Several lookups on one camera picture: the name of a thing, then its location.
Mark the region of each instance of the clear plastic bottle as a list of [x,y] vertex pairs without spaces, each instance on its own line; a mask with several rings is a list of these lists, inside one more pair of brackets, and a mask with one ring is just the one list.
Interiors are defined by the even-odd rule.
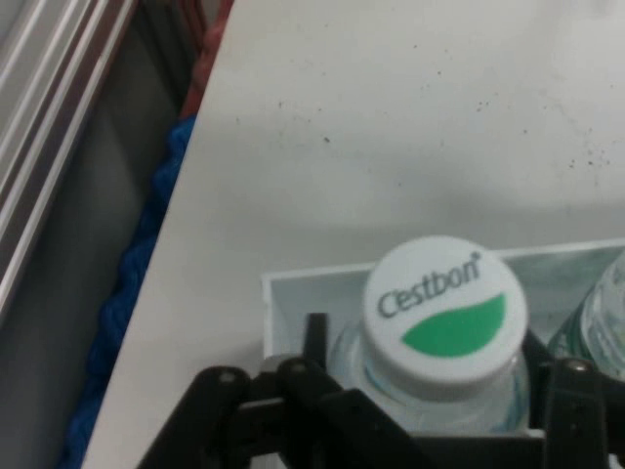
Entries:
[[[468,266],[464,281],[455,266]],[[499,306],[505,311],[493,329],[489,316]],[[526,427],[529,409],[520,352],[526,326],[521,287],[496,256],[460,239],[417,239],[374,269],[363,317],[339,336],[329,371],[411,433],[517,431]],[[483,335],[486,329],[492,333]]]
[[625,252],[604,271],[549,343],[557,357],[579,357],[625,381]]

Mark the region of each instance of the white tray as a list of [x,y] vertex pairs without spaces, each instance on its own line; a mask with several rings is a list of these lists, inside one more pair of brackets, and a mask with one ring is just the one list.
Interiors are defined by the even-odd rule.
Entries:
[[[530,327],[547,342],[577,307],[602,271],[625,248],[625,239],[498,251],[527,296]],[[308,313],[327,313],[328,344],[360,314],[372,264],[310,269],[263,276],[267,304],[265,356],[299,353]]]

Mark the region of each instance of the white countertop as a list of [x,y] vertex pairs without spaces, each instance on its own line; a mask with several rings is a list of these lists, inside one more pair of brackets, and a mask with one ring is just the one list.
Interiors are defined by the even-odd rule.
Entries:
[[625,2],[238,0],[85,466],[255,371],[260,276],[625,234]]

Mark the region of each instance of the blue cloth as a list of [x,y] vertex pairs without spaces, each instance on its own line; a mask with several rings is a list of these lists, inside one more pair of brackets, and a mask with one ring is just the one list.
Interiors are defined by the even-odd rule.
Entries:
[[137,303],[194,123],[195,117],[190,117],[170,131],[167,157],[152,175],[152,192],[131,244],[122,255],[117,285],[100,309],[100,326],[87,360],[85,388],[69,422],[58,469],[79,469],[85,457],[108,379]]

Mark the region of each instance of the white bottle cap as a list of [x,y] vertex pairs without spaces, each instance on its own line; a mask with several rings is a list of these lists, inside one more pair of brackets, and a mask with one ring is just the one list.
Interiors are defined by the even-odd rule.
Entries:
[[455,401],[507,368],[527,330],[527,305],[495,254],[463,239],[424,237],[374,268],[362,323],[376,376],[422,399]]

